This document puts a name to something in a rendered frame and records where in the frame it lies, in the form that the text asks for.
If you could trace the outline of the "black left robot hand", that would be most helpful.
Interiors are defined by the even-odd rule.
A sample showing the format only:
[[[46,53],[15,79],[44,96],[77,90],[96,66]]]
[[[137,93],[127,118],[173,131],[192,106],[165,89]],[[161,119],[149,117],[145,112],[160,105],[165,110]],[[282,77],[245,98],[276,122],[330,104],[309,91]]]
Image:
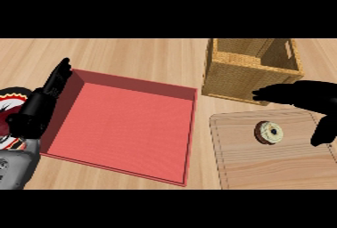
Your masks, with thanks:
[[[29,94],[18,113],[9,114],[9,135],[22,139],[40,139],[55,112],[56,100],[72,75],[69,59],[61,60],[43,87]]]

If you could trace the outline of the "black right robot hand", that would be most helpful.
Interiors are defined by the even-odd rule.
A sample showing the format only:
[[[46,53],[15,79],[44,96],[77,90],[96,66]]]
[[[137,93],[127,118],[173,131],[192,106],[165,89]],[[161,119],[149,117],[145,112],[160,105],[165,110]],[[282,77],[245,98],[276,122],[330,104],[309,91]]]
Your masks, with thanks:
[[[319,120],[310,144],[331,143],[337,137],[337,84],[298,80],[293,84],[267,85],[253,91],[253,100],[294,105],[325,115]]]

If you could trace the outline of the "wicker basket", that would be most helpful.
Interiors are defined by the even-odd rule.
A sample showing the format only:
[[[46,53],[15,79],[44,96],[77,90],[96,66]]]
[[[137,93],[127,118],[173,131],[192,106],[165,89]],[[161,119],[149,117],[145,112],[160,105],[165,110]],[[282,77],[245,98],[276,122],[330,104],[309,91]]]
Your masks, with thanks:
[[[293,84],[304,76],[293,38],[211,38],[205,50],[201,94],[267,106],[253,92]]]

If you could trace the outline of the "pale wooden cutting board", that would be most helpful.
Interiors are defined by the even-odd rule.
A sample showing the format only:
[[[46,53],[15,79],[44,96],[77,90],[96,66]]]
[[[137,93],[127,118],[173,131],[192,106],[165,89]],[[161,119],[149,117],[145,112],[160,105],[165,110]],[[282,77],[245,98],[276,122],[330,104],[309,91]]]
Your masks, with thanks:
[[[273,145],[254,137],[263,120],[282,128],[284,138]],[[316,115],[300,109],[211,115],[210,135],[225,190],[337,189],[337,148],[310,145],[318,122]]]

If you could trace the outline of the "red white patterned plate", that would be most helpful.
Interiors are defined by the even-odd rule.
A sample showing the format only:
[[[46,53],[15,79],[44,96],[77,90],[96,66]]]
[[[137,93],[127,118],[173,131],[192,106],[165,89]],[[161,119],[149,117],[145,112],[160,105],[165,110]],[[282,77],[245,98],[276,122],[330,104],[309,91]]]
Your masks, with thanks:
[[[27,143],[9,134],[6,118],[18,113],[24,102],[28,100],[31,90],[25,87],[0,89],[0,150],[24,150]]]

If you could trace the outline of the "red square tray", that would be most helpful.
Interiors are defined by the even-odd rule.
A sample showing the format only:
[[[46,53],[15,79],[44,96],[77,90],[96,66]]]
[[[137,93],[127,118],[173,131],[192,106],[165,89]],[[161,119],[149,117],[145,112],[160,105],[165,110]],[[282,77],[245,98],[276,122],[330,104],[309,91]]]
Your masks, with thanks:
[[[72,71],[41,155],[186,185],[198,90]]]

